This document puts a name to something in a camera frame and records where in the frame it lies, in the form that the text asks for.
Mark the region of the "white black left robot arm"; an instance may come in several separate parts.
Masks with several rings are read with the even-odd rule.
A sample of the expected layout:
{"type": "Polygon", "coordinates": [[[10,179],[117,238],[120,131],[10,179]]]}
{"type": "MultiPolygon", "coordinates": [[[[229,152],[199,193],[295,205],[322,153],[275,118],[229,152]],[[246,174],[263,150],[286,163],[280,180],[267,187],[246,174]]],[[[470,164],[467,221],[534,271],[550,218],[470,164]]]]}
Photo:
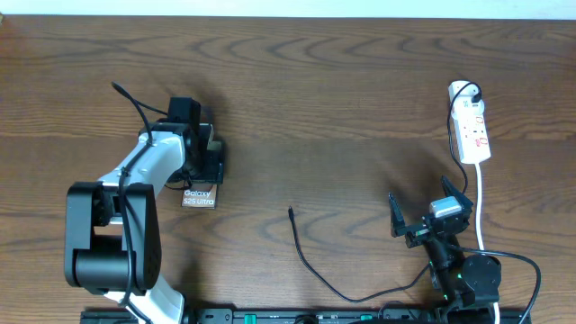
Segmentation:
{"type": "Polygon", "coordinates": [[[69,285],[117,303],[85,310],[83,323],[193,323],[185,296],[161,275],[156,199],[166,185],[187,190],[223,181],[223,145],[191,97],[173,97],[146,122],[134,150],[95,182],[67,191],[64,275],[69,285]]]}

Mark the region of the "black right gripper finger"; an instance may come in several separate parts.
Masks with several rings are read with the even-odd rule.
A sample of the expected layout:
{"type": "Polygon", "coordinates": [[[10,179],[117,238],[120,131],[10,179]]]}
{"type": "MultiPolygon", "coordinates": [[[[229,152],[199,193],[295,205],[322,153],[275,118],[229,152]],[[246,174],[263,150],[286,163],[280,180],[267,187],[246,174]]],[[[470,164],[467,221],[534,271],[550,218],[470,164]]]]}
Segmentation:
{"type": "Polygon", "coordinates": [[[454,197],[464,210],[470,211],[472,209],[473,202],[458,188],[456,188],[445,175],[441,176],[440,182],[446,197],[454,197]]]}
{"type": "Polygon", "coordinates": [[[399,236],[403,236],[406,233],[406,222],[401,213],[401,208],[393,194],[389,193],[388,197],[391,210],[391,235],[394,238],[397,238],[399,236]]]}

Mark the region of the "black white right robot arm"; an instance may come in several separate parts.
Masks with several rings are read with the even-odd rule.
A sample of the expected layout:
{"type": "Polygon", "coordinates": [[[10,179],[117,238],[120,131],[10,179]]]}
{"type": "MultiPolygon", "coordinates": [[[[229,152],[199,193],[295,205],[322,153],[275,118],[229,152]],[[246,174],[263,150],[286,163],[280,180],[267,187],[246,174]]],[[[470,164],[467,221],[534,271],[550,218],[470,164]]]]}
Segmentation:
{"type": "Polygon", "coordinates": [[[436,286],[457,309],[484,308],[500,300],[501,264],[494,256],[466,256],[456,235],[470,225],[473,202],[446,178],[445,198],[433,201],[418,224],[408,225],[393,195],[389,196],[391,235],[404,237],[408,248],[422,246],[436,286]]]}

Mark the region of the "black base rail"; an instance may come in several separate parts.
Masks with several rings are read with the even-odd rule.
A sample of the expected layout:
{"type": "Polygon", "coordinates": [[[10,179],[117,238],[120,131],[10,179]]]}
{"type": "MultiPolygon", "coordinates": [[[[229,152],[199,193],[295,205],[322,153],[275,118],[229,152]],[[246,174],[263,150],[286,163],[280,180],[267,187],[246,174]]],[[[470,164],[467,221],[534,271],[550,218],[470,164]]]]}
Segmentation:
{"type": "MultiPolygon", "coordinates": [[[[522,310],[500,310],[499,323],[519,323],[522,310]]],[[[85,310],[80,314],[81,324],[129,324],[139,320],[127,310],[85,310]]],[[[439,313],[388,307],[380,311],[369,310],[231,310],[199,309],[184,313],[183,323],[192,324],[345,324],[345,323],[494,323],[489,310],[453,310],[447,321],[439,313]]]]}

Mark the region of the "white power strip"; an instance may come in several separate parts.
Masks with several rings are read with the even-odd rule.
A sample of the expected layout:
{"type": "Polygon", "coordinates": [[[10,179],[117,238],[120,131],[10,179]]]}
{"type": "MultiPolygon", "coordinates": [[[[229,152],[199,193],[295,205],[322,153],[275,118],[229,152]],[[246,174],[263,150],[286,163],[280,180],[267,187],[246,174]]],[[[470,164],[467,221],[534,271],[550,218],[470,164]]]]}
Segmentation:
{"type": "Polygon", "coordinates": [[[466,165],[479,165],[491,157],[482,91],[473,82],[456,80],[448,87],[448,93],[459,161],[466,165]]]}

